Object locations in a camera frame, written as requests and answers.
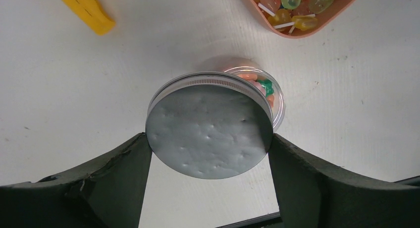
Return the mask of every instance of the gray lid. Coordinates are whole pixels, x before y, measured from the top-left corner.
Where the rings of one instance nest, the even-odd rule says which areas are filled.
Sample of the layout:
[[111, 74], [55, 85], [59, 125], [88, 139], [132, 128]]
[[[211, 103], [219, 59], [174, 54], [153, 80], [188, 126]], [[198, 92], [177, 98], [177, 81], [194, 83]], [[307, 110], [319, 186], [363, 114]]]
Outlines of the gray lid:
[[146, 135], [157, 157], [172, 169], [197, 178], [227, 178], [266, 155], [273, 135], [269, 112], [264, 96], [245, 80], [194, 73], [158, 91]]

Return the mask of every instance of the yellow handle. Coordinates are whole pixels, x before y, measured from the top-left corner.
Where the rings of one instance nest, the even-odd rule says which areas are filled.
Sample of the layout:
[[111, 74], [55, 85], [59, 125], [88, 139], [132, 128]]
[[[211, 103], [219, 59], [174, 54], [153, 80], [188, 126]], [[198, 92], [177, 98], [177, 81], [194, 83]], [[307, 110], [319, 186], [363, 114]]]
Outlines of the yellow handle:
[[97, 0], [62, 1], [98, 35], [106, 34], [115, 26]]

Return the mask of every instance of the white table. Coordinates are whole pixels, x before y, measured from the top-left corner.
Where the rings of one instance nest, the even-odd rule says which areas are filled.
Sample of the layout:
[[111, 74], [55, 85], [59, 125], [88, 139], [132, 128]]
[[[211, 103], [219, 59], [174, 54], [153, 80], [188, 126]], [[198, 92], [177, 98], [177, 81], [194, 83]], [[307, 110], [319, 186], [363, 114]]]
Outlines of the white table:
[[[144, 131], [148, 103], [215, 56], [248, 57], [286, 97], [278, 133], [344, 168], [420, 174], [420, 0], [357, 0], [319, 33], [288, 40], [239, 0], [101, 0], [95, 35], [60, 0], [0, 0], [0, 185], [37, 181]], [[268, 160], [200, 180], [155, 156], [140, 227], [216, 227], [278, 211]]]

